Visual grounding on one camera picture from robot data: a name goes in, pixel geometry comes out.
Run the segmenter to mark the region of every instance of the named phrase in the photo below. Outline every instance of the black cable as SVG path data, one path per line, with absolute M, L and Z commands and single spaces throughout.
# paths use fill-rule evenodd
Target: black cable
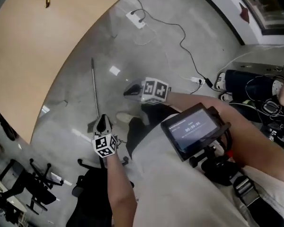
M 179 45 L 180 45 L 180 47 L 181 47 L 183 50 L 185 50 L 185 51 L 190 55 L 190 58 L 191 58 L 191 60 L 192 60 L 192 62 L 193 62 L 193 65 L 194 65 L 194 67 L 195 67 L 196 72 L 197 72 L 201 77 L 203 77 L 203 79 L 205 80 L 206 84 L 211 88 L 211 87 L 213 86 L 213 84 L 211 83 L 211 81 L 210 81 L 208 78 L 206 78 L 205 76 L 203 76 L 203 75 L 198 71 L 197 66 L 196 66 L 196 64 L 195 64 L 195 61 L 194 61 L 194 58 L 193 58 L 191 52 L 190 52 L 188 49 L 186 49 L 186 48 L 182 45 L 182 42 L 183 42 L 183 41 L 185 40 L 185 38 L 186 38 L 186 32 L 185 32 L 185 30 L 183 29 L 183 27 L 182 27 L 180 24 L 167 23 L 167 22 L 164 22 L 164 21 L 159 20 L 159 19 L 157 19 L 157 18 L 154 18 L 152 15 L 150 15 L 150 13 L 149 13 L 148 11 L 146 11 L 146 10 L 144 9 L 144 7 L 143 7 L 141 1 L 138 0 L 138 2 L 139 2 L 140 5 L 141 5 L 141 9 L 136 9 L 136 10 L 132 11 L 131 14 L 134 14 L 135 12 L 137 12 L 137 11 L 139 11 L 139 10 L 142 10 L 143 13 L 144 13 L 144 16 L 143 16 L 143 18 L 141 18 L 141 19 L 139 20 L 140 23 L 146 18 L 146 13 L 147 13 L 153 20 L 155 20 L 155 21 L 157 21 L 157 22 L 160 22 L 160 23 L 163 23 L 163 24 L 166 24 L 166 25 L 176 25 L 176 26 L 178 26 L 178 27 L 183 31 L 184 37 L 183 37 L 183 39 L 181 40 L 181 42 L 179 43 Z
M 200 89 L 200 87 L 201 87 L 201 83 L 199 83 L 199 86 L 198 86 L 197 90 L 199 90 L 199 89 Z M 195 90 L 195 91 L 191 92 L 190 94 L 195 93 L 197 90 Z
M 257 112 L 257 115 L 259 116 L 259 119 L 260 119 L 261 123 L 264 125 L 263 120 L 262 120 L 262 118 L 261 118 L 261 116 L 260 116 L 259 110 L 258 110 L 257 108 L 256 108 L 256 112 Z
M 247 96 L 249 97 L 249 99 L 250 99 L 251 101 L 253 101 L 253 102 L 261 102 L 261 103 L 263 103 L 263 104 L 270 105 L 270 106 L 272 106 L 272 107 L 274 107 L 275 109 L 278 110 L 277 113 L 282 113 L 282 114 L 283 114 L 283 112 L 281 111 L 281 109 L 277 108 L 276 106 L 274 106 L 274 105 L 272 105 L 272 104 L 269 104 L 269 103 L 266 103 L 266 102 L 261 101 L 261 100 L 252 99 L 252 98 L 249 96 L 249 94 L 248 94 L 248 92 L 247 92 L 247 86 L 248 86 L 248 84 L 249 84 L 250 82 L 252 82 L 253 80 L 255 80 L 256 78 L 260 78 L 260 77 L 265 77 L 265 75 L 256 76 L 255 78 L 253 78 L 252 80 L 250 80 L 248 83 L 246 83 L 246 85 L 245 85 L 245 92 L 246 92 Z
M 118 140 L 117 140 L 117 147 L 119 147 L 122 143 L 126 144 L 127 142 L 118 139 Z
M 218 91 L 218 90 L 216 90 L 216 89 L 213 89 L 212 87 L 210 87 L 210 89 L 211 90 L 213 90 L 213 91 L 216 91 L 216 92 L 219 92 L 219 93 L 222 93 L 222 91 Z

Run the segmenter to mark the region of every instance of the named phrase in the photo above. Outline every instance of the black strap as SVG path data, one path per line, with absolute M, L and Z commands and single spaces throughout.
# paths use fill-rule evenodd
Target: black strap
M 236 195 L 246 205 L 252 218 L 260 227 L 284 227 L 283 217 L 260 197 L 249 177 L 241 174 L 234 181 L 233 187 Z

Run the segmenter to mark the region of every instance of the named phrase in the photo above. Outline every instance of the white shoe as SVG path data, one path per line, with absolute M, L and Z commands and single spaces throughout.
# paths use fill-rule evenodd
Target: white shoe
M 129 122 L 133 119 L 133 118 L 139 118 L 138 116 L 134 116 L 131 115 L 129 113 L 124 113 L 124 112 L 118 112 L 115 117 L 120 120 L 123 123 L 129 124 Z
M 214 87 L 216 89 L 226 90 L 226 86 L 225 86 L 225 73 L 224 72 L 221 72 L 218 75 L 218 78 L 216 80 L 216 83 L 215 83 Z
M 229 93 L 223 93 L 219 95 L 219 99 L 221 101 L 232 101 L 232 95 L 229 95 Z

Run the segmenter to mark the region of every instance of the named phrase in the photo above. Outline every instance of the metal pole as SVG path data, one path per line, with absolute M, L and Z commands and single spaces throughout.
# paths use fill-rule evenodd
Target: metal pole
M 94 73 L 94 58 L 91 58 L 91 72 L 92 72 L 92 74 L 93 74 L 93 83 L 94 83 L 94 93 L 95 93 L 96 111 L 97 111 L 97 116 L 98 116 L 98 118 L 99 118 L 97 92 L 96 92 L 96 84 L 95 84 L 95 73 Z

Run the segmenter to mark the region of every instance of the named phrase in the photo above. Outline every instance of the office chair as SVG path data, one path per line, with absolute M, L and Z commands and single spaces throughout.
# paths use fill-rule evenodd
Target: office chair
M 51 167 L 50 164 L 47 164 L 47 169 L 45 174 L 39 172 L 36 167 L 33 165 L 33 159 L 30 159 L 30 165 L 32 166 L 34 173 L 28 173 L 24 167 L 17 162 L 16 160 L 12 159 L 7 167 L 3 170 L 0 175 L 0 181 L 3 179 L 5 174 L 9 171 L 9 169 L 13 168 L 14 173 L 18 175 L 18 178 L 12 188 L 4 193 L 2 193 L 2 197 L 7 199 L 11 196 L 15 196 L 23 192 L 24 188 L 26 188 L 33 196 L 31 199 L 30 205 L 27 205 L 29 209 L 31 209 L 35 214 L 39 215 L 34 210 L 34 205 L 38 205 L 44 211 L 47 211 L 47 208 L 42 205 L 48 205 L 56 200 L 56 197 L 48 191 L 52 189 L 53 185 L 63 185 L 63 181 L 60 183 L 56 183 L 52 180 L 46 178 L 46 175 Z
M 111 227 L 112 211 L 107 194 L 107 169 L 103 159 L 101 168 L 88 166 L 78 159 L 78 164 L 86 169 L 84 176 L 79 176 L 72 195 L 78 198 L 77 206 L 66 227 Z
M 49 189 L 53 188 L 53 185 L 57 185 L 57 186 L 62 186 L 63 185 L 63 180 L 61 180 L 59 183 L 54 182 L 50 179 L 46 178 L 46 175 L 49 171 L 49 169 L 52 167 L 52 164 L 48 163 L 47 164 L 47 169 L 45 171 L 44 174 L 42 174 L 40 171 L 38 171 L 38 169 L 33 165 L 34 159 L 30 159 L 29 160 L 29 164 L 31 165 L 31 167 L 33 168 L 34 172 L 33 172 L 33 176 L 35 177 L 35 179 L 37 179 L 38 181 L 42 182 L 44 185 L 46 185 Z

